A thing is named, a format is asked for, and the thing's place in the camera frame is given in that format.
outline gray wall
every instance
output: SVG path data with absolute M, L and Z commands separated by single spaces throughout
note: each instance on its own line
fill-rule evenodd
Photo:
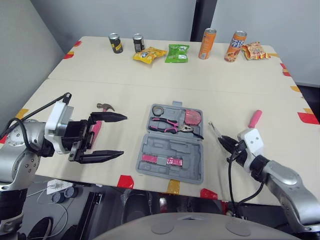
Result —
M 62 57 L 29 0 L 0 0 L 0 131 Z
M 319 15 L 319 0 L 218 0 L 211 27 L 218 43 L 246 31 L 247 43 L 275 49 L 296 83 L 319 87 Z
M 32 0 L 66 53 L 82 36 L 189 41 L 196 0 Z

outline orange soda can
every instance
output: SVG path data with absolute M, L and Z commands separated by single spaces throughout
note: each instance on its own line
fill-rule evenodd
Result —
M 224 60 L 234 62 L 241 50 L 241 46 L 245 43 L 247 33 L 245 31 L 236 31 L 232 37 L 229 48 L 225 53 Z
M 202 43 L 199 51 L 200 59 L 208 59 L 212 46 L 214 45 L 217 30 L 213 28 L 206 28 L 203 33 Z

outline pink screwdriver handle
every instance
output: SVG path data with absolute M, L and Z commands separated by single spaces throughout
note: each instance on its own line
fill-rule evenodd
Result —
M 255 113 L 252 115 L 252 118 L 251 118 L 250 123 L 248 125 L 248 127 L 250 129 L 254 129 L 256 127 L 256 124 L 258 123 L 261 115 L 262 115 L 262 111 L 261 110 L 255 111 Z

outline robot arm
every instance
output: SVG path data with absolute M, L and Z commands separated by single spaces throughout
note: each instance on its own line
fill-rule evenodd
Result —
M 69 154 L 69 161 L 89 164 L 102 163 L 124 153 L 99 150 L 85 154 L 92 148 L 92 126 L 97 121 L 118 122 L 127 117 L 114 112 L 92 112 L 88 120 L 71 121 L 73 107 L 68 106 L 70 98 L 71 94 L 66 93 L 21 120 L 13 118 L 0 135 L 2 139 L 7 134 L 0 149 L 0 239 L 2 236 L 11 237 L 21 227 L 27 190 L 41 157 L 52 157 L 56 152 Z M 47 122 L 29 119 L 53 104 Z
M 221 136 L 214 126 L 212 127 L 222 146 L 232 153 L 233 150 L 230 147 L 230 142 L 232 142 L 230 139 L 232 138 Z M 242 143 L 246 149 L 238 151 L 235 157 L 237 163 L 244 167 L 248 173 L 251 173 L 255 180 L 263 181 L 270 192 L 276 196 L 292 230 L 297 235 L 314 234 L 319 236 L 320 203 L 305 188 L 300 175 L 294 170 L 262 156 L 264 143 L 257 129 L 251 128 L 239 133 L 238 140 L 240 142 L 233 140 L 233 146 L 235 146 L 235 142 Z

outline table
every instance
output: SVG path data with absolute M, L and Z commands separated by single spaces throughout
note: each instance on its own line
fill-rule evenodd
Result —
M 282 73 L 281 59 L 247 61 L 241 53 L 233 63 L 224 60 L 228 44 L 215 43 L 209 59 L 198 58 L 200 42 L 177 42 L 146 39 L 146 47 L 162 50 L 169 44 L 188 44 L 188 63 L 165 63 L 165 57 L 152 65 L 132 60 L 133 40 L 122 38 L 123 52 L 115 54 L 107 37 L 82 37 L 48 78 L 81 82 L 127 84 L 175 89 L 206 90 L 258 95 L 302 97 L 293 79 Z M 271 46 L 263 46 L 275 53 Z
M 182 101 L 187 108 L 201 109 L 204 121 L 204 181 L 200 185 L 180 182 L 179 194 L 200 197 L 202 189 L 218 194 L 220 200 L 230 200 L 226 155 L 207 124 L 212 121 L 225 135 L 236 137 L 246 129 L 256 109 L 263 115 L 257 125 L 265 144 L 264 155 L 288 166 L 301 175 L 305 186 L 320 199 L 320 189 L 314 184 L 320 175 L 320 128 L 303 123 L 298 112 L 309 108 L 301 97 L 277 94 L 248 94 L 203 89 L 184 89 L 149 85 L 89 82 L 82 80 L 47 79 L 24 106 L 33 111 L 55 96 L 71 92 L 69 103 L 74 107 L 73 120 L 87 119 L 96 111 L 97 103 L 111 104 L 128 120 L 104 123 L 96 140 L 96 150 L 123 150 L 124 155 L 113 160 L 81 165 L 69 162 L 66 155 L 42 158 L 38 175 L 117 186 L 121 175 L 131 176 L 135 189 L 167 192 L 169 180 L 136 172 L 135 166 L 150 107 L 154 103 L 171 104 Z M 48 108 L 36 115 L 47 121 Z M 259 186 L 237 164 L 232 166 L 234 197 L 239 201 L 253 194 Z M 250 203 L 277 205 L 277 199 L 265 187 Z

